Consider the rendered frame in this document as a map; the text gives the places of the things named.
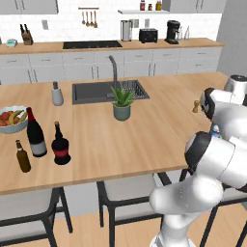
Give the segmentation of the green plant in grey pot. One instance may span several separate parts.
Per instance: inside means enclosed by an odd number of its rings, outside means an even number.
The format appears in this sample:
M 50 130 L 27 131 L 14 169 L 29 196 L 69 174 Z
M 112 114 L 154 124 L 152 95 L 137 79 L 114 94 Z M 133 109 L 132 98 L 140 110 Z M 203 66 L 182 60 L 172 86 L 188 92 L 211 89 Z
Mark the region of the green plant in grey pot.
M 110 87 L 116 101 L 113 103 L 114 118 L 118 121 L 124 122 L 130 117 L 130 106 L 133 102 L 132 97 L 134 92 L 125 89 L 114 89 Z

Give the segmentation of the dark grey sink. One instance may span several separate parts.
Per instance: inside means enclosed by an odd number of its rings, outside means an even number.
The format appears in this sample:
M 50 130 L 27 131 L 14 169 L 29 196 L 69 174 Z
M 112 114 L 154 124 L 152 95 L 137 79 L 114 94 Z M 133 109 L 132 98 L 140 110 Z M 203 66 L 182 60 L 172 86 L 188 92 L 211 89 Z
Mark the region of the dark grey sink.
M 125 80 L 118 81 L 117 83 L 114 83 L 113 81 L 78 83 L 72 85 L 72 103 L 87 104 L 113 102 L 116 99 L 110 87 L 134 92 L 134 96 L 132 97 L 133 100 L 150 97 L 138 80 Z

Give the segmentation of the grey tap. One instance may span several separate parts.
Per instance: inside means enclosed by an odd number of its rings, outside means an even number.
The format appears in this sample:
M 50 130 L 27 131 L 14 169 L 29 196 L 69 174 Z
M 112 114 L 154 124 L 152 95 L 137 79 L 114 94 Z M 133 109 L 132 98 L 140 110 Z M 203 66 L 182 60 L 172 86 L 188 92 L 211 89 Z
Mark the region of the grey tap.
M 112 55 L 109 56 L 110 62 L 112 63 L 113 66 L 113 85 L 110 86 L 111 92 L 107 93 L 106 97 L 107 98 L 114 98 L 115 95 L 114 93 L 116 92 L 117 88 L 117 63 Z

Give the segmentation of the squat dark red-label bottle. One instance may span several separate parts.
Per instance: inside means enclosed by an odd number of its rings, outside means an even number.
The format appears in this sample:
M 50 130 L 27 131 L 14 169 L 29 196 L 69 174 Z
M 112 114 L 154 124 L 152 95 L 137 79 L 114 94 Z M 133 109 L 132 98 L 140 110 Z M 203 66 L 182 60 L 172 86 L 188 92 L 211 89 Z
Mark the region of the squat dark red-label bottle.
M 70 162 L 71 157 L 69 155 L 69 141 L 63 137 L 60 130 L 60 124 L 58 121 L 55 123 L 55 139 L 51 144 L 51 148 L 54 152 L 54 162 L 58 165 L 66 165 Z

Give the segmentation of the grey soap dispenser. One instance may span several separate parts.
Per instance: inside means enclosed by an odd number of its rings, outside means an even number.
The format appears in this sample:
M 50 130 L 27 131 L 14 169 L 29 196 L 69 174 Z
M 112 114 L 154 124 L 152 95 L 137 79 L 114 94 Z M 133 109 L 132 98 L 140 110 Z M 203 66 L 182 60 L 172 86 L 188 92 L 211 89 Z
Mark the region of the grey soap dispenser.
M 62 94 L 61 88 L 58 86 L 56 81 L 53 82 L 52 93 L 52 102 L 55 106 L 61 106 L 64 103 L 64 97 Z

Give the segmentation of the grey base cupboard run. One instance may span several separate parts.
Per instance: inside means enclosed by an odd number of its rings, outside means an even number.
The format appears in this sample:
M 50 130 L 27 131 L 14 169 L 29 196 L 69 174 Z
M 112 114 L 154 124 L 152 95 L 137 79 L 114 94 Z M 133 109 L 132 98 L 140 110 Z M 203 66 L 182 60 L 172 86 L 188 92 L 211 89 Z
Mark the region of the grey base cupboard run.
M 164 48 L 145 50 L 0 55 L 0 84 L 80 81 L 141 77 L 217 70 L 222 48 Z

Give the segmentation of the black hob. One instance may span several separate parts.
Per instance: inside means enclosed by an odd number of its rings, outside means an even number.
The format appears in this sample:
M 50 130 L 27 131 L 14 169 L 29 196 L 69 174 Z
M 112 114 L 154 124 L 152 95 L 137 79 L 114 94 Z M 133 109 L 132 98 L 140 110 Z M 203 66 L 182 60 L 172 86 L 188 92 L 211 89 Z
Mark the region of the black hob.
M 65 41 L 63 49 L 122 47 L 118 41 Z

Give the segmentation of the tall dark wine bottle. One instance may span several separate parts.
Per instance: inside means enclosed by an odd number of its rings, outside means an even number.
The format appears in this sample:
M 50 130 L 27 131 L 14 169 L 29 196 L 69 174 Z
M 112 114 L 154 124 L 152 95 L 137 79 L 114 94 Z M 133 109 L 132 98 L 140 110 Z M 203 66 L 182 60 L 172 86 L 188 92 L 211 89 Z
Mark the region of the tall dark wine bottle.
M 32 108 L 27 107 L 26 110 L 28 115 L 27 136 L 32 154 L 35 157 L 45 156 L 47 154 L 47 148 L 41 126 L 36 121 Z

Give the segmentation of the black toaster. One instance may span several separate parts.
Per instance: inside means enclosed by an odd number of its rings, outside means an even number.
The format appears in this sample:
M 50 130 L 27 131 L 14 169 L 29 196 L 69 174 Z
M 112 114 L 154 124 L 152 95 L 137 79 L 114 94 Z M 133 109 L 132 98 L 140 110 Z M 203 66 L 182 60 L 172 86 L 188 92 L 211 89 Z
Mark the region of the black toaster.
M 139 30 L 139 41 L 141 43 L 157 42 L 158 32 L 154 28 L 144 28 Z

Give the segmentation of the clear blue-label plastic bottle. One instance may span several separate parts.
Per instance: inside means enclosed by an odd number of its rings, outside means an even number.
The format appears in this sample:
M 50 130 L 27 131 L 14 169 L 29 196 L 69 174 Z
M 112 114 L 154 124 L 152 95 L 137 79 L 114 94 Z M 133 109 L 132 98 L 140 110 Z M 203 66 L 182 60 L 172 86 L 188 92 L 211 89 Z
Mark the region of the clear blue-label plastic bottle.
M 213 136 L 215 136 L 215 137 L 218 137 L 218 138 L 221 137 L 220 130 L 219 130 L 219 127 L 218 127 L 217 124 L 213 124 L 213 125 L 211 126 L 210 133 L 211 133 Z

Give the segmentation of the black coffee machine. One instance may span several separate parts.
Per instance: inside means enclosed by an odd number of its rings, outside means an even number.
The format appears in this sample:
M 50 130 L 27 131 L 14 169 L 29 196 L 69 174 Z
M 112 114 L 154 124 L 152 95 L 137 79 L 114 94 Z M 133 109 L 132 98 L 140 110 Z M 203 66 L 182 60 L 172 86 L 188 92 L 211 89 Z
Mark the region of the black coffee machine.
M 169 44 L 178 44 L 176 39 L 176 34 L 178 33 L 178 29 L 180 27 L 180 23 L 176 20 L 169 20 L 167 22 L 167 36 L 165 41 Z

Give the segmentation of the small olive-brown glass bottle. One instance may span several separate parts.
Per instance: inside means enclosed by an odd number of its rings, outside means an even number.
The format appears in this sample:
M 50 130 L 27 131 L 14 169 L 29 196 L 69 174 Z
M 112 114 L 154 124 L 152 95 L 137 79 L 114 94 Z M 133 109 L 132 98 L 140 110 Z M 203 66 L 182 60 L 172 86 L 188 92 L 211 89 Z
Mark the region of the small olive-brown glass bottle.
M 16 157 L 19 162 L 20 169 L 23 173 L 28 173 L 31 170 L 31 164 L 27 152 L 22 148 L 20 141 L 16 140 L 17 153 Z

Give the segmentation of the wooden knife block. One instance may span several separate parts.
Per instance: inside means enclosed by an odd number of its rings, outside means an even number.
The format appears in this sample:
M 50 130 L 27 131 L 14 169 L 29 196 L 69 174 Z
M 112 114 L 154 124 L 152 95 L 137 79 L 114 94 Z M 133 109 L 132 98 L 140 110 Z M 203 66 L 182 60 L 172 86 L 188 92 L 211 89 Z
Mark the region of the wooden knife block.
M 32 35 L 27 28 L 27 25 L 20 25 L 21 37 L 25 45 L 32 45 L 34 43 Z

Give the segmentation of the white wall shelf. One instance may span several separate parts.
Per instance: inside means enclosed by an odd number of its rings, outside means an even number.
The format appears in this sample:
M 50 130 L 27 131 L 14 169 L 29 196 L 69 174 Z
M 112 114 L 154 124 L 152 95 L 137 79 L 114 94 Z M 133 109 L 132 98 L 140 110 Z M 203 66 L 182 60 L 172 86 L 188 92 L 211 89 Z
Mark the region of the white wall shelf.
M 119 14 L 169 14 L 167 11 L 118 10 Z

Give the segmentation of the grey wall cupboards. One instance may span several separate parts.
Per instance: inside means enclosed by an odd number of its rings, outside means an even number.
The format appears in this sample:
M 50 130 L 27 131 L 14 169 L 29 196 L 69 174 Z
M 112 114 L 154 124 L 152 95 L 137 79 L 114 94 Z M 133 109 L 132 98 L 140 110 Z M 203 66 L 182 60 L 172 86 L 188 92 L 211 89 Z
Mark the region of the grey wall cupboards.
M 162 10 L 171 14 L 221 14 L 227 0 L 162 0 Z
M 57 0 L 0 0 L 0 14 L 57 14 Z

